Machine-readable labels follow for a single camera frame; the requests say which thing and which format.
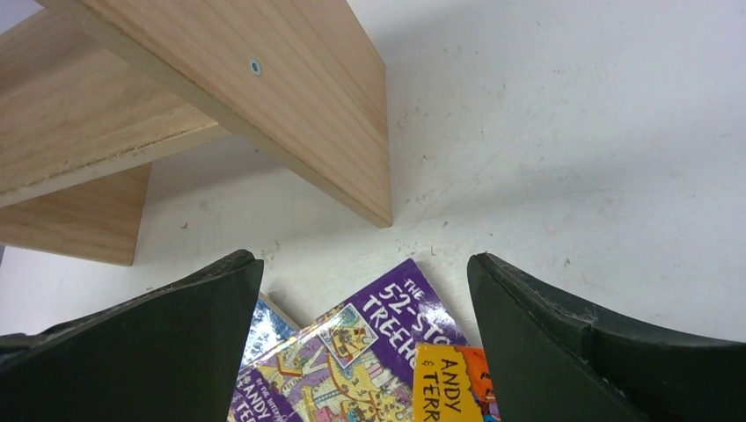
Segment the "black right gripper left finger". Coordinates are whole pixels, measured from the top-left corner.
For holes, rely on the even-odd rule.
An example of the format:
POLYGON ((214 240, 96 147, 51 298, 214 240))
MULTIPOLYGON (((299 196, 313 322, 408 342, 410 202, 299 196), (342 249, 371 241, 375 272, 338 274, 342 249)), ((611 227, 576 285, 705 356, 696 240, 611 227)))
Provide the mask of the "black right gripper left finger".
POLYGON ((263 271, 238 250, 110 308, 2 336, 2 420, 224 421, 263 271))

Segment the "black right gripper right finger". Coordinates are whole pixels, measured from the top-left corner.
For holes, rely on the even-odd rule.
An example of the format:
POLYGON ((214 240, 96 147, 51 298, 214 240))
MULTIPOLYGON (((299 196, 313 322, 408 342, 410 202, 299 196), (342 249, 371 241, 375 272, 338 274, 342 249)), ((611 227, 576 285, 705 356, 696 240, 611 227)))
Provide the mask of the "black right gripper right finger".
POLYGON ((504 420, 744 420, 744 343, 625 316, 490 253, 467 280, 504 420))

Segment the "yellow 130-storey treehouse book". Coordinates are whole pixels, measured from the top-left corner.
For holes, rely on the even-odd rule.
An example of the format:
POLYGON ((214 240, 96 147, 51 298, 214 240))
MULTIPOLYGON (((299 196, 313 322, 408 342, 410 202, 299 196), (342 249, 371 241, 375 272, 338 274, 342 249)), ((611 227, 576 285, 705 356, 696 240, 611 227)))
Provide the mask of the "yellow 130-storey treehouse book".
POLYGON ((416 421, 499 421, 482 348, 419 343, 413 378, 416 421))

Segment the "purple 52-storey treehouse book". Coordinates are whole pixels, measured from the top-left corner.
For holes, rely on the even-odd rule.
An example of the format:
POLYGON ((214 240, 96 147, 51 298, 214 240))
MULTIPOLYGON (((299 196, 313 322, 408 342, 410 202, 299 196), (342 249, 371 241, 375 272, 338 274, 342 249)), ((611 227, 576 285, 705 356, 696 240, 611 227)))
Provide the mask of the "purple 52-storey treehouse book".
POLYGON ((407 259, 240 369, 229 421, 412 421, 416 346, 467 345, 407 259))

